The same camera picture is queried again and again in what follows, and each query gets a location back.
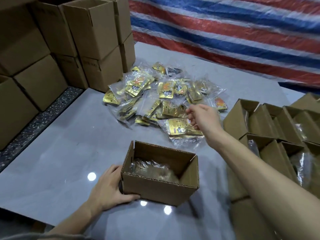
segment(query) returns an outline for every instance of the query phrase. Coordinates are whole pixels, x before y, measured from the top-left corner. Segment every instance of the tarp backdrop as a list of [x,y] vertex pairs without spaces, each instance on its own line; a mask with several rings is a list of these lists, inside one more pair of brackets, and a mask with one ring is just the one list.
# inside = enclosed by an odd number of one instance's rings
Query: tarp backdrop
[[129,0],[136,41],[320,86],[320,0]]

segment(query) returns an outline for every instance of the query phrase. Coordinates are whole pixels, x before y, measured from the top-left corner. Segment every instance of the forearm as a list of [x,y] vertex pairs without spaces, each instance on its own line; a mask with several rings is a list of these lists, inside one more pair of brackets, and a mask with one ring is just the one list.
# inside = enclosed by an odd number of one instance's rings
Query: forearm
[[286,239],[319,239],[320,201],[273,169],[228,133],[214,149],[249,192],[261,213]]
[[92,205],[85,202],[48,234],[82,234],[98,214],[98,210],[95,210]]

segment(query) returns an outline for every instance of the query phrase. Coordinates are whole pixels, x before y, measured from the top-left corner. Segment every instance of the speckled floor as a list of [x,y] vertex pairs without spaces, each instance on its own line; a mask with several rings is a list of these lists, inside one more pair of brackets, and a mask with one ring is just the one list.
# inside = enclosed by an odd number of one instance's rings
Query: speckled floor
[[83,89],[68,87],[46,111],[39,113],[3,150],[0,172],[8,166],[45,128],[48,127],[81,93]]

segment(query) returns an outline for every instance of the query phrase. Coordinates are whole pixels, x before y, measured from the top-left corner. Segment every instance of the left hand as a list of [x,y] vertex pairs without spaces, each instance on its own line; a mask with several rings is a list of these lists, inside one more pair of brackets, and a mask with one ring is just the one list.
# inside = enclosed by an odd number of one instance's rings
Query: left hand
[[137,194],[122,194],[119,191],[119,181],[121,179],[121,166],[111,165],[97,184],[91,190],[87,203],[96,214],[108,210],[116,205],[131,202],[139,199]]

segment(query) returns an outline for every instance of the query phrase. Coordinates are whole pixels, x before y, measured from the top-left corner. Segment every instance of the hand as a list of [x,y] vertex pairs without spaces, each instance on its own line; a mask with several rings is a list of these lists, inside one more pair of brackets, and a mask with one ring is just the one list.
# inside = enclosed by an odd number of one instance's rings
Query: hand
[[94,211],[94,214],[99,214],[100,212],[108,210],[118,204],[131,202],[140,198],[137,194],[120,193],[120,172],[121,166],[111,165],[111,167],[102,174],[97,184],[91,190],[87,203]]
[[186,112],[191,125],[201,130],[208,145],[214,148],[216,140],[225,132],[220,123],[218,110],[203,104],[191,104]]

